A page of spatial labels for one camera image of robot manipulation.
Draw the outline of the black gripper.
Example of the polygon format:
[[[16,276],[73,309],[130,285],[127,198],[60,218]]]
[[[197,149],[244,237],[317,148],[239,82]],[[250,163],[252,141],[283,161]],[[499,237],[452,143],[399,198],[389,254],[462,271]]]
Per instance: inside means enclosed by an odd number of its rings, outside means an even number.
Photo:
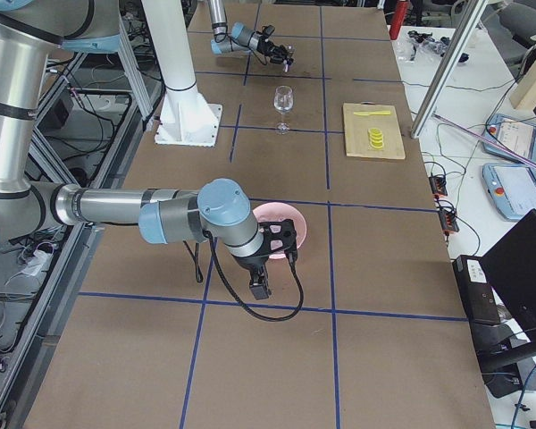
[[[254,254],[235,257],[237,264],[250,274],[249,289],[256,300],[268,299],[272,295],[265,267],[271,252],[270,242],[266,241]]]
[[[288,47],[285,45],[274,45],[272,41],[261,37],[257,43],[257,51],[270,60],[273,64],[282,64],[285,59]]]

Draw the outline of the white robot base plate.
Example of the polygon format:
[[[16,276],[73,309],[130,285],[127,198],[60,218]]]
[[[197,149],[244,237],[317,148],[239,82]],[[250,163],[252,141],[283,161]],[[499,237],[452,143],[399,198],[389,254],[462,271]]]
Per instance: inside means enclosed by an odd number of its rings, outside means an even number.
[[[198,91],[189,92],[186,97],[167,91],[155,143],[213,147],[220,128],[222,110],[222,105],[207,103]]]

